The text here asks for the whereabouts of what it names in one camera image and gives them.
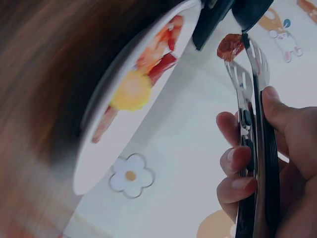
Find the table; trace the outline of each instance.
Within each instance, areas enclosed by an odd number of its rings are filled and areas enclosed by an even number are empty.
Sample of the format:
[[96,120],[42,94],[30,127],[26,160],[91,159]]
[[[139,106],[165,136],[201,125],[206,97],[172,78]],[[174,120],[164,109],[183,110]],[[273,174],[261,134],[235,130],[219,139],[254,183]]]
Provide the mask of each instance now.
[[[270,85],[282,102],[292,107],[316,106],[316,24],[296,1],[276,0],[272,8],[303,55],[292,52],[286,62],[268,31],[256,24],[249,32],[267,57]],[[110,187],[115,173],[108,171],[77,206],[65,234],[74,238],[225,238],[232,224],[225,219],[216,188],[225,178],[219,159],[231,146],[221,135],[216,115],[237,111],[236,92],[217,57],[219,42],[241,27],[231,13],[215,29],[201,52],[189,43],[156,102],[121,153],[141,154],[155,173],[154,183],[136,199]],[[245,53],[236,60],[251,72]]]
[[78,119],[120,49],[179,2],[1,1],[1,238],[63,232],[80,197],[72,191],[75,151],[64,146],[62,160],[52,153],[56,140],[70,141],[56,123],[63,124],[61,114],[67,123]]

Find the utensil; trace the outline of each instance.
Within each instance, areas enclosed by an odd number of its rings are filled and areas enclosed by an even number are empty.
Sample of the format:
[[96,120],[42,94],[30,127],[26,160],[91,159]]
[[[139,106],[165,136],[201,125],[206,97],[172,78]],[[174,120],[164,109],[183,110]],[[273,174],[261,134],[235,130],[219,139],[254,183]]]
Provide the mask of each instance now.
[[249,31],[271,6],[273,0],[237,0],[232,6],[232,14],[242,28]]
[[193,42],[197,50],[201,50],[219,22],[227,15],[235,0],[206,0],[196,28]]
[[242,35],[253,73],[256,104],[256,140],[258,163],[258,193],[254,236],[274,237],[280,222],[279,167],[274,128],[268,123],[263,111],[263,90],[269,83],[269,66],[256,41]]
[[[237,62],[225,61],[225,66],[237,92],[238,115],[240,123],[240,145],[249,146],[251,160],[240,172],[242,177],[257,176],[256,129],[252,106],[253,86],[249,73]],[[236,237],[251,238],[253,236],[257,193],[239,202],[236,220]]]

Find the white flower pattern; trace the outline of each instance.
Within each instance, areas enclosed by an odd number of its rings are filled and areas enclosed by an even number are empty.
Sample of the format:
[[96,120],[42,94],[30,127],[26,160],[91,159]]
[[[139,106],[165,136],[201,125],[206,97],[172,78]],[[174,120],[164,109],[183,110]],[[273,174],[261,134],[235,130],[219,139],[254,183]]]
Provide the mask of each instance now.
[[115,192],[122,192],[127,198],[139,197],[144,188],[151,186],[155,174],[147,168],[145,158],[140,154],[132,154],[127,159],[118,157],[111,167],[113,175],[109,186]]

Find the finger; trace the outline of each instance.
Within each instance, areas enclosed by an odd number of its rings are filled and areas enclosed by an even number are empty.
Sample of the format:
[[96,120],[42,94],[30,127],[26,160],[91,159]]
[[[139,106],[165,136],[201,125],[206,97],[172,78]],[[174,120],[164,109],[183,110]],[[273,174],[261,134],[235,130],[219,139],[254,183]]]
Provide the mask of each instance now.
[[288,165],[288,162],[285,162],[284,160],[281,160],[280,158],[278,158],[278,168],[279,168],[279,172],[282,172],[283,169],[285,169],[285,167]]
[[296,109],[281,103],[277,91],[270,86],[263,92],[263,108],[268,122],[275,130],[285,135],[285,128],[294,117]]
[[225,178],[217,188],[219,203],[228,216],[235,221],[238,201],[251,196],[257,189],[255,178]]
[[303,177],[309,180],[317,175],[317,108],[290,108],[280,102],[272,87],[263,92],[263,107],[268,122],[285,136],[289,149],[292,149],[291,160]]
[[240,145],[240,126],[233,114],[228,112],[220,113],[217,115],[216,122],[224,138],[232,146]]
[[[237,113],[233,116],[231,113],[223,112],[216,118],[220,131],[232,146],[238,146],[240,144],[239,123],[237,117]],[[288,147],[284,136],[278,131],[275,132],[275,135],[278,151],[289,158]]]
[[288,146],[287,146],[285,137],[277,130],[275,131],[275,137],[276,137],[276,145],[277,145],[278,151],[282,155],[289,158],[289,151],[288,151]]
[[245,168],[251,159],[251,149],[240,146],[228,149],[220,158],[220,165],[227,176],[236,175]]

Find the sausage piece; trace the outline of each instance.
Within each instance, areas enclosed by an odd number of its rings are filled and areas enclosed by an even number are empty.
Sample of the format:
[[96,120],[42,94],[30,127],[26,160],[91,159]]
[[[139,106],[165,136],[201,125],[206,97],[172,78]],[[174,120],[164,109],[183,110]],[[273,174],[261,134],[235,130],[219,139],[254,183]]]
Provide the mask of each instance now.
[[231,62],[243,50],[242,35],[228,34],[220,42],[217,55],[223,60]]

